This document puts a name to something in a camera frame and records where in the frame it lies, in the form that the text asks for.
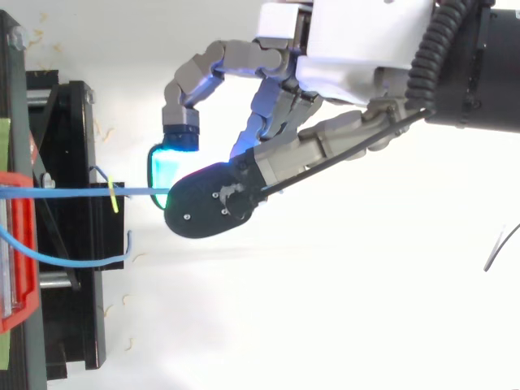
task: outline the black plastic housing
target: black plastic housing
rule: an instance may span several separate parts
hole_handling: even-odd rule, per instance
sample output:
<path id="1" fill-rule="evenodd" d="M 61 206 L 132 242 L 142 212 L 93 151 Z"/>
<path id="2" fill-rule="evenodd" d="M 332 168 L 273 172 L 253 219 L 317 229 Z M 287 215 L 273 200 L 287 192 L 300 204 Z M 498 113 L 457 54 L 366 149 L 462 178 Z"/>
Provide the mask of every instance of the black plastic housing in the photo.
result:
<path id="1" fill-rule="evenodd" d="M 461 27 L 441 73 L 428 122 L 520 132 L 520 19 L 483 7 Z"/>

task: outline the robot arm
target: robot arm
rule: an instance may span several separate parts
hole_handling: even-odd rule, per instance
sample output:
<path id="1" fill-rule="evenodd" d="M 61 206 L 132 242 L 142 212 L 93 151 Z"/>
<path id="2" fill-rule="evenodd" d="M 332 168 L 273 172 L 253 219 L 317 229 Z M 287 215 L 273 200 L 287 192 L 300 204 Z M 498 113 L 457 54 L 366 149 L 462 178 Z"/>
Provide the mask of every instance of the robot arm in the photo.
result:
<path id="1" fill-rule="evenodd" d="M 313 18 L 316 13 L 322 15 L 323 7 L 327 8 L 332 3 L 339 4 L 338 7 L 346 4 L 352 11 L 364 10 L 365 15 L 367 6 L 377 4 L 379 7 L 382 4 L 379 0 L 368 2 L 370 4 L 357 0 L 339 3 L 315 0 Z M 191 138 L 192 143 L 197 141 L 198 120 L 193 106 L 215 90 L 223 80 L 223 73 L 260 76 L 264 80 L 253 100 L 253 114 L 246 130 L 240 134 L 230 162 L 215 164 L 189 175 L 171 189 L 165 210 L 170 229 L 189 238 L 225 232 L 249 220 L 259 202 L 281 189 L 341 161 L 360 158 L 367 150 L 383 149 L 392 139 L 406 132 L 412 123 L 435 114 L 439 92 L 446 90 L 445 85 L 448 85 L 448 90 L 453 90 L 451 84 L 460 84 L 460 80 L 455 82 L 446 76 L 454 68 L 470 68 L 470 88 L 467 91 L 464 88 L 466 96 L 464 104 L 461 104 L 467 107 L 468 94 L 469 98 L 475 99 L 475 74 L 482 68 L 482 63 L 477 61 L 475 64 L 475 57 L 478 60 L 477 54 L 482 54 L 479 47 L 480 50 L 486 48 L 481 37 L 488 34 L 486 24 L 491 19 L 489 10 L 492 2 L 448 0 L 437 9 L 431 22 L 433 4 L 430 0 L 402 0 L 394 5 L 398 4 L 404 7 L 401 9 L 408 7 L 410 13 L 416 16 L 407 19 L 406 24 L 412 25 L 416 32 L 419 30 L 418 37 L 416 34 L 412 39 L 405 35 L 404 41 L 386 42 L 393 48 L 372 47 L 372 41 L 366 37 L 357 39 L 372 49 L 378 49 L 376 52 L 365 50 L 364 45 L 352 45 L 350 37 L 351 42 L 346 44 L 349 53 L 337 55 L 341 66 L 336 69 L 331 67 L 333 58 L 327 58 L 323 50 L 310 47 L 312 41 L 316 42 L 312 39 L 314 26 L 324 28 L 323 15 L 318 23 L 313 21 L 309 36 L 304 31 L 310 8 L 300 5 L 296 5 L 297 12 L 292 13 L 294 24 L 290 24 L 290 29 L 301 33 L 294 33 L 292 39 L 287 31 L 272 28 L 276 31 L 273 34 L 275 37 L 260 37 L 253 43 L 215 42 L 204 55 L 194 57 L 181 67 L 175 74 L 175 80 L 167 87 L 167 106 L 163 116 L 165 142 L 178 142 L 184 137 Z M 466 26 L 465 34 L 469 34 L 467 30 L 471 34 L 465 37 L 458 34 L 458 29 L 468 14 L 469 27 Z M 385 20 L 392 19 L 387 24 L 399 29 L 396 27 L 397 17 L 402 15 L 397 12 L 388 15 Z M 385 31 L 387 24 L 381 26 L 381 31 Z M 470 55 L 461 51 L 466 56 L 466 62 L 461 65 L 452 62 L 444 68 L 452 45 L 468 46 L 475 36 L 479 42 L 477 49 L 470 45 L 470 49 L 466 50 Z M 313 57 L 316 52 L 322 53 L 325 58 L 325 74 L 313 73 L 316 63 L 320 63 Z M 408 57 L 415 52 L 417 54 L 412 62 L 413 56 Z M 409 73 L 410 65 L 405 65 L 405 61 L 412 64 Z M 324 98 L 366 103 L 367 109 L 365 112 L 350 111 L 298 132 L 298 128 L 321 106 Z M 454 111 L 458 112 L 444 108 L 434 119 L 442 120 L 447 112 L 452 114 Z M 467 112 L 464 115 L 467 123 Z"/>

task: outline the metal rod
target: metal rod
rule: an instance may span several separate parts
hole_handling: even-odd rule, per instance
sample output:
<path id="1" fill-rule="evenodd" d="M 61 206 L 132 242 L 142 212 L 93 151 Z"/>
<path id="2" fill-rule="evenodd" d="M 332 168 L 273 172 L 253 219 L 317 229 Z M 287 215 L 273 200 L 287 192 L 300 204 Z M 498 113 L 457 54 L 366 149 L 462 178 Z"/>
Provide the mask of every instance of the metal rod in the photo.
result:
<path id="1" fill-rule="evenodd" d="M 47 104 L 50 89 L 34 89 L 27 91 L 27 105 L 29 107 L 43 107 Z"/>
<path id="2" fill-rule="evenodd" d="M 70 287 L 72 287 L 72 283 L 68 279 L 67 272 L 65 271 L 42 272 L 40 274 L 41 289 Z"/>

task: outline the blue cable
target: blue cable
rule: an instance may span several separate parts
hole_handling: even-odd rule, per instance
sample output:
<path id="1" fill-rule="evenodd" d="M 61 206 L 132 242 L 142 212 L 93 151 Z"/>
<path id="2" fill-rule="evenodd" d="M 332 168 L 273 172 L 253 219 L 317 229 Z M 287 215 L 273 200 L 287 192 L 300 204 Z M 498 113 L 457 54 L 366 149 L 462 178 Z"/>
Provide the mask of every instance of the blue cable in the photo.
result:
<path id="1" fill-rule="evenodd" d="M 170 188 L 114 188 L 116 196 L 167 195 Z M 29 187 L 2 187 L 0 199 L 57 199 L 68 197 L 109 197 L 108 188 L 46 189 Z"/>
<path id="2" fill-rule="evenodd" d="M 130 195 L 163 195 L 170 192 L 169 188 L 114 188 L 116 196 Z M 77 189 L 45 189 L 45 188 L 0 188 L 0 199 L 54 199 L 68 197 L 109 197 L 111 192 L 108 188 L 77 188 Z M 16 240 L 4 227 L 0 225 L 0 238 L 25 256 L 33 258 L 38 262 L 45 262 L 52 266 L 65 268 L 96 268 L 104 267 L 115 262 L 124 262 L 132 250 L 132 232 L 128 231 L 128 247 L 125 254 L 105 258 L 102 260 L 69 260 L 66 258 L 55 258 L 46 254 L 38 253 L 18 240 Z"/>
<path id="3" fill-rule="evenodd" d="M 132 250 L 132 232 L 128 232 L 128 247 L 127 252 L 120 256 L 114 256 L 112 258 L 105 258 L 102 260 L 68 260 L 66 258 L 55 258 L 54 256 L 48 256 L 46 254 L 35 252 L 28 248 L 18 240 L 16 240 L 9 232 L 0 226 L 0 238 L 7 241 L 7 243 L 14 249 L 18 250 L 25 256 L 33 258 L 38 262 L 46 262 L 52 266 L 65 267 L 65 268 L 96 268 L 104 267 L 115 262 L 124 262 L 130 251 Z"/>

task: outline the white table surface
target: white table surface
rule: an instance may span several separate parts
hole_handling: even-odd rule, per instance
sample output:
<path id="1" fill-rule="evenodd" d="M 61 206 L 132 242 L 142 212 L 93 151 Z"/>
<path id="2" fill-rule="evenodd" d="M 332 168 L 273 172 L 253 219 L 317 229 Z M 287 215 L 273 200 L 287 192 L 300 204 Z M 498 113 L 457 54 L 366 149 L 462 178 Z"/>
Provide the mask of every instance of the white table surface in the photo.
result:
<path id="1" fill-rule="evenodd" d="M 96 90 L 98 164 L 145 185 L 164 86 L 213 40 L 252 39 L 260 3 L 0 8 L 33 40 L 43 34 L 29 69 L 58 68 L 62 81 Z M 257 87 L 231 78 L 198 107 L 193 167 L 226 158 Z M 339 112 L 328 106 L 318 119 Z M 69 379 L 50 388 L 519 388 L 520 237 L 483 272 L 502 224 L 520 222 L 519 170 L 519 135 L 419 124 L 208 240 L 175 236 L 149 198 L 132 199 L 127 228 L 144 255 L 104 275 L 107 361 L 90 372 L 70 364 Z"/>

